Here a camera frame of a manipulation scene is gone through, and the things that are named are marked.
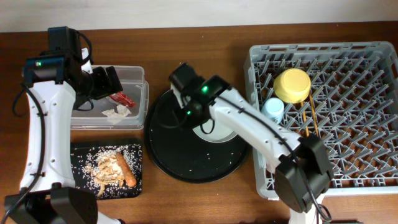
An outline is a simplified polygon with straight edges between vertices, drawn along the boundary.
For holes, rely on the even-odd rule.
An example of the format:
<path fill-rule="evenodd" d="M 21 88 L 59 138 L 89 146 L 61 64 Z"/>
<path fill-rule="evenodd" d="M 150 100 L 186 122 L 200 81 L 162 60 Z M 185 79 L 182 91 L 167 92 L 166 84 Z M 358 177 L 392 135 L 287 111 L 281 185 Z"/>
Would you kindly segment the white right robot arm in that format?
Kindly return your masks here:
<path fill-rule="evenodd" d="M 171 78 L 182 103 L 178 118 L 195 128 L 209 119 L 225 125 L 266 158 L 274 175 L 274 190 L 290 208 L 290 223 L 329 223 L 331 214 L 322 200 L 333 179 L 323 141 L 314 134 L 302 137 L 279 126 L 254 109 L 219 76 L 209 80 L 192 75 Z"/>

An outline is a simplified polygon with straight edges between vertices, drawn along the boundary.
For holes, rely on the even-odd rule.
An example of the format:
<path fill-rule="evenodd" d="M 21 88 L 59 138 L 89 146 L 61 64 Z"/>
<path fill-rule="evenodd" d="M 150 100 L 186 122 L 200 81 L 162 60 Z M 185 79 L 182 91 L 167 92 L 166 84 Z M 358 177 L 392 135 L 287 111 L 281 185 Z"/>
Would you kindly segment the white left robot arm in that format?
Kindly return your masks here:
<path fill-rule="evenodd" d="M 113 223 L 95 194 L 75 186 L 71 167 L 72 113 L 86 102 L 122 91 L 113 67 L 92 68 L 86 36 L 69 27 L 48 30 L 48 49 L 26 60 L 22 92 L 29 102 L 29 144 L 19 193 L 4 201 L 16 223 Z"/>

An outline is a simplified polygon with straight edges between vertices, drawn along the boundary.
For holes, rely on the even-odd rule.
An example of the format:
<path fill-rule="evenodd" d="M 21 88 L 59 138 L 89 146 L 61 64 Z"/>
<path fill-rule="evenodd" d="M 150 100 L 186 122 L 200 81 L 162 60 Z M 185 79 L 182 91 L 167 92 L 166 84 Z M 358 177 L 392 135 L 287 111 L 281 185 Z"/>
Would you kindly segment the orange carrot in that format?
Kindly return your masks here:
<path fill-rule="evenodd" d="M 121 167 L 127 186 L 135 187 L 137 184 L 137 180 L 135 178 L 135 175 L 131 171 L 130 167 L 128 166 L 127 162 L 125 161 L 124 156 L 120 152 L 117 152 L 116 159 L 118 165 Z"/>

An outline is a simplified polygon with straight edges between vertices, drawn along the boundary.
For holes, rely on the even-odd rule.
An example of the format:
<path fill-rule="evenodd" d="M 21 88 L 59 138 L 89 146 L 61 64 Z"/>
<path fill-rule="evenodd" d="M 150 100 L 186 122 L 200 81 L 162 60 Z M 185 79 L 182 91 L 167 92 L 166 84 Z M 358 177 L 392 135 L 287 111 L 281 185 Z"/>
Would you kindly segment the white tissue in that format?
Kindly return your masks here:
<path fill-rule="evenodd" d="M 128 107 L 124 105 L 117 105 L 116 109 L 105 110 L 101 113 L 109 118 L 124 118 L 127 117 L 131 112 Z"/>

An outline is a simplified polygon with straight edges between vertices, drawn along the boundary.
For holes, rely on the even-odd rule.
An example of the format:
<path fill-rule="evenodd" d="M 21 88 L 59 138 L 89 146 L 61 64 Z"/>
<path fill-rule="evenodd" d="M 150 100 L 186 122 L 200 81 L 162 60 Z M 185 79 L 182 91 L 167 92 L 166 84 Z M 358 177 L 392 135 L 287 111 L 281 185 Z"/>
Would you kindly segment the blue cup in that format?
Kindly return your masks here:
<path fill-rule="evenodd" d="M 269 98 L 262 106 L 261 113 L 279 124 L 284 116 L 284 102 L 279 98 Z"/>

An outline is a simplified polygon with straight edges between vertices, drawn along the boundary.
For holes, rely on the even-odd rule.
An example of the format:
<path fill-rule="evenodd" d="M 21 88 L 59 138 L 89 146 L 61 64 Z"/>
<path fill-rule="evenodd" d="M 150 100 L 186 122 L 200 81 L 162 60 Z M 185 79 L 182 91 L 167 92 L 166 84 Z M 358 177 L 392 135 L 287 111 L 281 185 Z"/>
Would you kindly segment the yellow bowl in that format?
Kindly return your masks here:
<path fill-rule="evenodd" d="M 311 87 L 309 75 L 301 69 L 290 68 L 274 80 L 276 96 L 285 103 L 301 103 L 308 96 Z"/>

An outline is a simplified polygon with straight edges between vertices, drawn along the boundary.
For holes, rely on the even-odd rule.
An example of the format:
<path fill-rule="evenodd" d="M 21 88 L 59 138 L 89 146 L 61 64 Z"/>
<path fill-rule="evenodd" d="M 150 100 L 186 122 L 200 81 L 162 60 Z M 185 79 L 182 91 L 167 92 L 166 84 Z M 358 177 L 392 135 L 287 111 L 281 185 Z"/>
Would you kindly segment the grey plate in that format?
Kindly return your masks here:
<path fill-rule="evenodd" d="M 237 134 L 232 129 L 221 123 L 213 122 L 212 119 L 209 119 L 201 126 L 193 128 L 193 131 L 202 140 L 211 143 L 226 142 L 232 140 L 237 136 Z"/>

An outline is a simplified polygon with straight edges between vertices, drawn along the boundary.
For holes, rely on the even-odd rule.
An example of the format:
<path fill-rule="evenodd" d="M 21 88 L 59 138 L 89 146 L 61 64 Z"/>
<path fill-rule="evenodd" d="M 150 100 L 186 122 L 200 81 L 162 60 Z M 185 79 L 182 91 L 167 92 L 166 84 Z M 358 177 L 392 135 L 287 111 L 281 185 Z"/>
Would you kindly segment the red snack wrapper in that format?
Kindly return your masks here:
<path fill-rule="evenodd" d="M 122 91 L 118 93 L 114 93 L 109 96 L 113 101 L 118 102 L 119 104 L 122 104 L 123 106 L 126 106 L 128 108 L 132 108 L 136 105 L 136 103 L 130 99 L 128 96 L 126 96 Z"/>

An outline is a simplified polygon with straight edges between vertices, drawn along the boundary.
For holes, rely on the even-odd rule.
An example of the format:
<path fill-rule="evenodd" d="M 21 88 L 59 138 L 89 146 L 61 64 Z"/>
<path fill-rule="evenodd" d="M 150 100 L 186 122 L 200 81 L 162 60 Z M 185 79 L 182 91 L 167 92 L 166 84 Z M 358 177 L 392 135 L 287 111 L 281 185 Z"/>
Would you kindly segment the wooden chopstick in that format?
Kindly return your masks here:
<path fill-rule="evenodd" d="M 300 105 L 301 105 L 301 109 L 303 109 L 303 111 L 302 111 L 302 119 L 303 119 L 303 122 L 305 123 L 307 121 L 307 117 L 306 117 L 306 114 L 305 114 L 304 101 L 300 102 Z M 306 124 L 304 125 L 304 128 L 305 128 L 306 137 L 309 137 L 310 133 L 308 131 L 308 127 L 307 127 Z"/>
<path fill-rule="evenodd" d="M 312 118 L 313 118 L 313 121 L 314 121 L 315 133 L 316 133 L 316 135 L 318 137 L 320 137 L 320 134 L 319 134 L 319 131 L 318 131 L 317 115 L 316 115 L 316 112 L 315 112 L 315 104 L 313 102 L 313 97 L 312 97 L 312 91 L 311 90 L 309 91 L 308 97 L 309 97 L 311 111 L 312 111 Z"/>

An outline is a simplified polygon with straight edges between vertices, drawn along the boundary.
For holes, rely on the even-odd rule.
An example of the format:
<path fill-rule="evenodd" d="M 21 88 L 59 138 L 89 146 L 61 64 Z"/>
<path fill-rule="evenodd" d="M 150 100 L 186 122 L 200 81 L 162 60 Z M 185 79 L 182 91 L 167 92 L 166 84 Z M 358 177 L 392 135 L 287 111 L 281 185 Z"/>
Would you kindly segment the pink cup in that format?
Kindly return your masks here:
<path fill-rule="evenodd" d="M 266 162 L 266 170 L 269 171 L 270 173 L 274 173 L 276 167 L 277 165 L 275 165 L 274 163 Z"/>

